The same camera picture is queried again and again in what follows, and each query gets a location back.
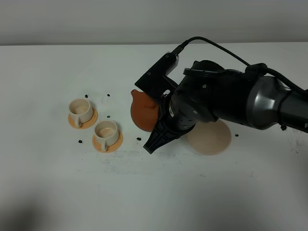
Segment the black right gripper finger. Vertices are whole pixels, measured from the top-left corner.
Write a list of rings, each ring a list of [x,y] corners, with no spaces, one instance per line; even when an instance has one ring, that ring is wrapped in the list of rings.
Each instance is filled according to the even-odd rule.
[[[156,149],[187,134],[192,128],[192,126],[180,125],[175,120],[158,120],[143,148],[152,154]]]

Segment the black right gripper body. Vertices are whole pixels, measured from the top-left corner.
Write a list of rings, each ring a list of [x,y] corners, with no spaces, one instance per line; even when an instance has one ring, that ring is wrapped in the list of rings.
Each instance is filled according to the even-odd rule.
[[[195,61],[184,74],[174,92],[164,95],[158,120],[175,120],[180,125],[194,127],[197,122],[230,118],[230,70],[212,61]]]

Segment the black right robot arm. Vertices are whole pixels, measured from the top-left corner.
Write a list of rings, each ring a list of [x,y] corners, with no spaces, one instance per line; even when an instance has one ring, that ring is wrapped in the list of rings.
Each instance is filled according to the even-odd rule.
[[[223,119],[259,130],[275,124],[282,130],[308,130],[308,92],[265,64],[240,72],[196,61],[184,70],[179,85],[166,76],[154,84],[149,77],[143,76],[139,84],[159,105],[156,125],[144,145],[149,153],[190,132],[198,122]]]

